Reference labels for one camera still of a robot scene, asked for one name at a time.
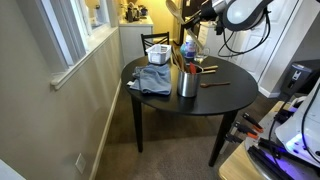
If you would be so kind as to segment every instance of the denim cloth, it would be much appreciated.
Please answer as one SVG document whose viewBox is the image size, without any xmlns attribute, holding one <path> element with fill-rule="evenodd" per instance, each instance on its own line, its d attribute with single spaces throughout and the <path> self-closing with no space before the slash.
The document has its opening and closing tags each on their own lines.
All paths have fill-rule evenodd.
<svg viewBox="0 0 320 180">
<path fill-rule="evenodd" d="M 171 74 L 167 64 L 156 66 L 149 64 L 145 67 L 136 67 L 133 72 L 135 77 L 131 89 L 140 90 L 142 93 L 155 93 L 169 95 L 171 93 Z"/>
</svg>

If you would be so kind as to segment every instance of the white device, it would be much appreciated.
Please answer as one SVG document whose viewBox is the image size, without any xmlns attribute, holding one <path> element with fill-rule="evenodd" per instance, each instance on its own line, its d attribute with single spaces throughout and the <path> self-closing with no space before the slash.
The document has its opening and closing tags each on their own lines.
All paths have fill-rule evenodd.
<svg viewBox="0 0 320 180">
<path fill-rule="evenodd" d="M 320 167 L 319 83 L 320 78 L 294 115 L 275 130 L 289 153 L 317 167 Z"/>
</svg>

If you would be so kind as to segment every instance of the window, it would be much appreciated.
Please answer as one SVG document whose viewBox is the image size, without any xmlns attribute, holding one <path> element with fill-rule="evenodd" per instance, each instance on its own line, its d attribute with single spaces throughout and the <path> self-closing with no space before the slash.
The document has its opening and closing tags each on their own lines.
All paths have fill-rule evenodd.
<svg viewBox="0 0 320 180">
<path fill-rule="evenodd" d="M 18 0 L 39 45 L 56 89 L 116 28 L 110 27 L 107 0 Z"/>
</svg>

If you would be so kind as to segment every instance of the plastic bottle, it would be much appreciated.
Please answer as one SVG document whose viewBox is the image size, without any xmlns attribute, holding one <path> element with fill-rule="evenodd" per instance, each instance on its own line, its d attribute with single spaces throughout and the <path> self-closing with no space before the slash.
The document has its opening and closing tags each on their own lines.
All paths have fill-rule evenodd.
<svg viewBox="0 0 320 180">
<path fill-rule="evenodd" d="M 184 57 L 194 58 L 196 54 L 196 43 L 193 41 L 190 35 L 186 37 L 186 43 L 184 46 Z"/>
</svg>

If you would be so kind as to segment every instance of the wall outlet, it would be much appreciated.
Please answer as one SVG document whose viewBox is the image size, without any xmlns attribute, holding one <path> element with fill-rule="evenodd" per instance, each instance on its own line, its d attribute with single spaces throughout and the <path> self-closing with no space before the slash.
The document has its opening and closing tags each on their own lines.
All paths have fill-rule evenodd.
<svg viewBox="0 0 320 180">
<path fill-rule="evenodd" d="M 79 154 L 75 165 L 78 168 L 78 170 L 80 171 L 80 173 L 83 174 L 84 168 L 86 167 L 86 160 L 84 159 L 84 157 L 82 156 L 81 153 Z"/>
</svg>

